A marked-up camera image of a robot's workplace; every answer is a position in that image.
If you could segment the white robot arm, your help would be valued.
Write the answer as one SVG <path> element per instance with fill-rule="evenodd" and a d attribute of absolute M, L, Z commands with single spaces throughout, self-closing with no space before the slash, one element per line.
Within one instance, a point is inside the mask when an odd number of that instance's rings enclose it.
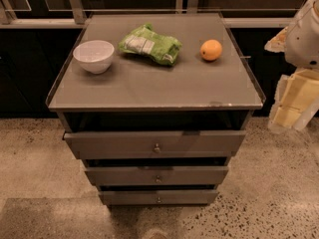
<path fill-rule="evenodd" d="M 308 0 L 264 49 L 283 52 L 296 68 L 291 76 L 280 77 L 268 128 L 275 133 L 302 130 L 319 110 L 319 0 Z"/>

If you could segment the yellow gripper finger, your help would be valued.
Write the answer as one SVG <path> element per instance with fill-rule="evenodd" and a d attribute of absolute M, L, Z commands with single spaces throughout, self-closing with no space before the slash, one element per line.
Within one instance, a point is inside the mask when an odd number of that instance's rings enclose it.
<path fill-rule="evenodd" d="M 268 52 L 280 53 L 285 51 L 285 40 L 286 40 L 287 29 L 282 29 L 276 36 L 269 40 L 264 49 Z"/>
<path fill-rule="evenodd" d="M 301 117 L 301 112 L 274 104 L 270 110 L 268 128 L 274 133 L 283 133 L 292 129 Z"/>

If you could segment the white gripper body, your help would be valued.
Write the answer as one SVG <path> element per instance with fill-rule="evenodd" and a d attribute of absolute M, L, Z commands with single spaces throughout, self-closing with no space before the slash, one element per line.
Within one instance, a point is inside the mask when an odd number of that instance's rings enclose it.
<path fill-rule="evenodd" d="M 288 78 L 280 106 L 303 113 L 319 97 L 319 71 L 298 69 Z"/>

